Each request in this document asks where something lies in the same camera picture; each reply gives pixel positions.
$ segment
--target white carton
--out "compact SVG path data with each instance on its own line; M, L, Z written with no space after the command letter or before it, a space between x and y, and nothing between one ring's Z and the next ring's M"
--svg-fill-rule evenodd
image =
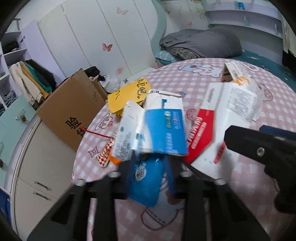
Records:
M234 83L210 83L187 137L185 161L212 178L229 181L239 154L225 147L225 130L231 125L249 128L256 101L256 94Z
M112 148L112 156L126 161L131 150L142 153L187 154L185 118L180 94L149 90L144 108L128 101Z

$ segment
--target cabinet drawer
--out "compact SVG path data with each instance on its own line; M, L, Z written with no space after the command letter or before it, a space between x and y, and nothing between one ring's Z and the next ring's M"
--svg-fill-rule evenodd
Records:
M15 192L15 220L19 237L27 240L38 222L58 201L18 179Z
M27 120L22 122L20 115L24 115ZM3 168L0 169L0 186L2 187L13 150L34 115L35 110L24 96L20 96L0 117L0 131L5 128L5 131L0 134L2 137L0 139L0 159L4 163Z
M24 155L19 178L59 198L71 185L75 155L69 146L41 122Z

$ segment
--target red and white checkered packaging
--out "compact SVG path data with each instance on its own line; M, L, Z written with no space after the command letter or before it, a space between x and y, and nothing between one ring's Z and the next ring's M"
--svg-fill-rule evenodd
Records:
M98 156L98 161L101 167L105 168L109 163L109 153L114 146L115 137L114 135L110 138L108 143L105 145L100 155Z
M212 178L230 180L239 154L225 147L225 130L249 128L257 95L233 83L210 83L188 135L185 161Z

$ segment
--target table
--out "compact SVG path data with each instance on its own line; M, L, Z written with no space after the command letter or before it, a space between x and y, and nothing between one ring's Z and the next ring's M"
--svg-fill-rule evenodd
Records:
M203 100L207 85L220 82L224 63L232 61L221 58L203 58L177 62L148 73L147 78L154 89L177 92L183 96L186 116L186 130L190 131L197 110ZM260 118L252 125L258 130L262 125L296 131L296 94L276 76L257 66L244 63L251 76L258 82L264 98ZM111 136L118 128L119 120L109 113L105 105L89 126L89 130ZM86 133L77 150L73 168L73 180L87 182L103 178L116 167L109 163L106 168L98 165L97 156L107 139ZM273 205L276 196L274 181L264 174L264 166L240 156L233 171L230 186L256 216L258 221L276 240L289 225L293 216L277 212ZM183 200L173 200L167 192L164 179L159 201L154 208L147 208L133 200L116 200L116 221L118 239L124 241L181 239L183 226ZM88 226L88 240L92 239L93 212L91 203Z

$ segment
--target pink butterfly decal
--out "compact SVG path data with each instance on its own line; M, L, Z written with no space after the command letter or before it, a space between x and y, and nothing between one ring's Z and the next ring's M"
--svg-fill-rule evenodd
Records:
M116 74L121 74L122 72L123 72L123 68L122 68L122 67L118 68L118 69L115 71Z
M117 7L117 14L121 14L121 15L125 15L128 13L128 10L125 9L125 10L122 10L120 7Z
M112 49L112 46L113 46L113 44L110 44L109 46L107 46L106 44L103 43L103 50L104 51L107 50L108 52L110 52Z

